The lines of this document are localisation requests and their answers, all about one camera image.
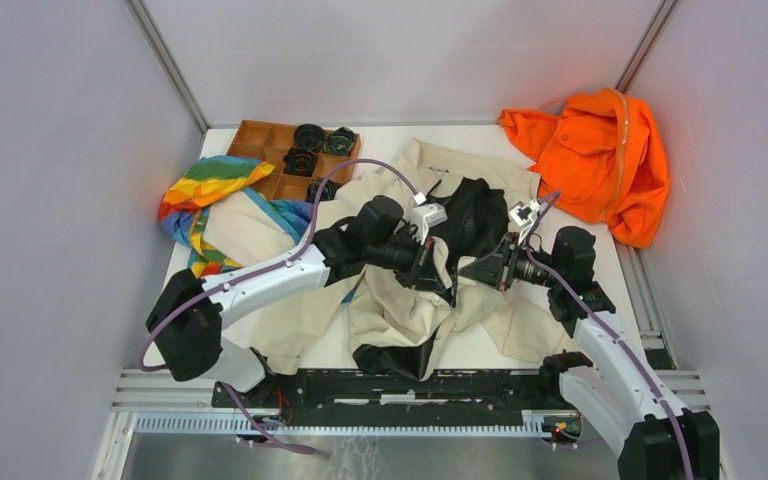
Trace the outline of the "beige zip jacket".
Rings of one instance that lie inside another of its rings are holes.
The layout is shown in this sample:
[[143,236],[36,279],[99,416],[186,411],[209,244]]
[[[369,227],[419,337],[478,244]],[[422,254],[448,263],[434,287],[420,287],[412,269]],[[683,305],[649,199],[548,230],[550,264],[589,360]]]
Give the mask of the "beige zip jacket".
[[[319,228],[357,213],[373,196],[383,194],[402,205],[412,187],[434,187],[451,196],[464,179],[482,179],[504,193],[507,204],[533,199],[540,177],[513,163],[470,155],[412,140],[395,163],[362,174],[341,188],[317,211]],[[503,356],[530,364],[546,356],[573,351],[575,342],[542,306],[518,293],[498,292],[466,280],[459,284],[456,302],[402,287],[394,275],[367,267],[359,275],[332,286],[298,293],[263,309],[250,335],[240,326],[229,328],[229,338],[257,349],[278,374],[297,372],[310,349],[326,335],[339,309],[347,314],[348,336],[337,344],[357,367],[370,370],[394,354],[405,366],[416,354],[420,364],[413,375],[426,379],[437,368],[451,341],[471,328],[486,331]]]

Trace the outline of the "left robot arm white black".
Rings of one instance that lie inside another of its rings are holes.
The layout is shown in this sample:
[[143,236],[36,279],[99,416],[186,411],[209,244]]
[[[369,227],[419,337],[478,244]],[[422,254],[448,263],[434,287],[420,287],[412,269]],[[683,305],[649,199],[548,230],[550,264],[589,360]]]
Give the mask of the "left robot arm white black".
[[176,272],[146,321],[161,369],[177,382],[208,378],[229,385],[250,406],[267,404],[275,382],[264,362],[253,349],[225,342],[224,329],[286,297],[354,277],[368,265],[395,273],[410,289],[446,296],[446,257],[436,254],[430,233],[446,219],[439,204],[405,213],[395,200],[378,195],[357,214],[258,265],[203,278],[189,269]]

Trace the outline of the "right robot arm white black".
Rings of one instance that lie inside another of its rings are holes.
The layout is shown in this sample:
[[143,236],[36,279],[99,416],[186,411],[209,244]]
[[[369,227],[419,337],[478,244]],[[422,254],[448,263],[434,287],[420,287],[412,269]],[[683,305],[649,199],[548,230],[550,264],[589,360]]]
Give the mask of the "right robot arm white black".
[[581,412],[616,455],[621,478],[720,478],[718,424],[709,412],[691,410],[630,343],[594,279],[594,245],[575,226],[557,232],[550,252],[508,233],[457,275],[499,291],[516,281],[546,287],[550,313],[578,349],[544,359],[538,396],[551,408],[569,403]]

